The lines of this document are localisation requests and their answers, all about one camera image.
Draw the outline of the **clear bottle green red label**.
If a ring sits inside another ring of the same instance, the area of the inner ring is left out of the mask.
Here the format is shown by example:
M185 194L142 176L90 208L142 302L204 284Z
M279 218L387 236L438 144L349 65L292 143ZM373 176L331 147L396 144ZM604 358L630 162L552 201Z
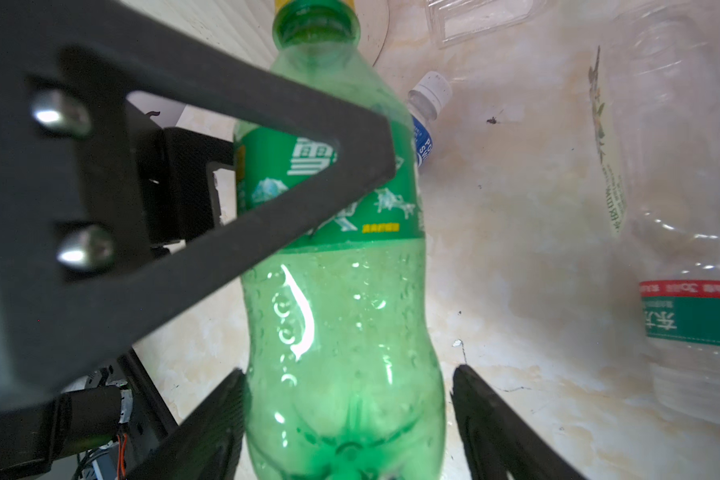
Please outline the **clear bottle green red label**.
M720 1L617 16L589 71L611 228L664 406L720 424Z

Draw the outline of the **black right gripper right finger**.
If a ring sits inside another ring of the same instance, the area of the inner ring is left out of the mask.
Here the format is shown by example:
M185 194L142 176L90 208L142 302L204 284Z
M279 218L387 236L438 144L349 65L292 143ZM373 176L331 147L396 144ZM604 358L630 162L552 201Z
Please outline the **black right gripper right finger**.
M451 400L474 479L580 479L470 366L453 374Z

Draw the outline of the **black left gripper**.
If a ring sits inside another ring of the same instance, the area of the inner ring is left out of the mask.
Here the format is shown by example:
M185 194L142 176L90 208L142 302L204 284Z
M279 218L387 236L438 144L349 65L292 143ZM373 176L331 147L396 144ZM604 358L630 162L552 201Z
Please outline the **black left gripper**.
M160 127L126 105L133 91L327 143L338 161L212 230L233 143ZM0 410L54 397L394 173L371 110L117 1L0 1Z

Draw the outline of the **green soda bottle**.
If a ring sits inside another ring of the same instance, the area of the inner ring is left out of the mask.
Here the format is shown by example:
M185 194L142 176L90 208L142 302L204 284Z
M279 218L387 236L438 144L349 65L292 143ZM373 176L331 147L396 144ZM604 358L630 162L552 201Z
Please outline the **green soda bottle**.
M425 315L413 119L357 45L316 34L272 71L390 123L396 174L241 278L247 448L260 479L436 479L446 433Z

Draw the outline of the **small water bottle blue label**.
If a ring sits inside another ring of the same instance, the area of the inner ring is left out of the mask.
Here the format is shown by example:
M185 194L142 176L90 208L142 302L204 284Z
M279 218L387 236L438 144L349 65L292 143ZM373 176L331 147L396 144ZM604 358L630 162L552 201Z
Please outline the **small water bottle blue label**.
M418 166L432 153L434 142L430 132L431 124L442 113L452 96L449 80L437 71L427 72L408 92L406 105L413 119Z

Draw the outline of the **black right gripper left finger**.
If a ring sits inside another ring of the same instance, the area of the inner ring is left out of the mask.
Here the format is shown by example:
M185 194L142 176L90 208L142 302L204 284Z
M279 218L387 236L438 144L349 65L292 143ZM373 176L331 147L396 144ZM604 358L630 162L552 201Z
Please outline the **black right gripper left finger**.
M245 374L233 370L211 394L126 474L128 479L232 479L244 437Z

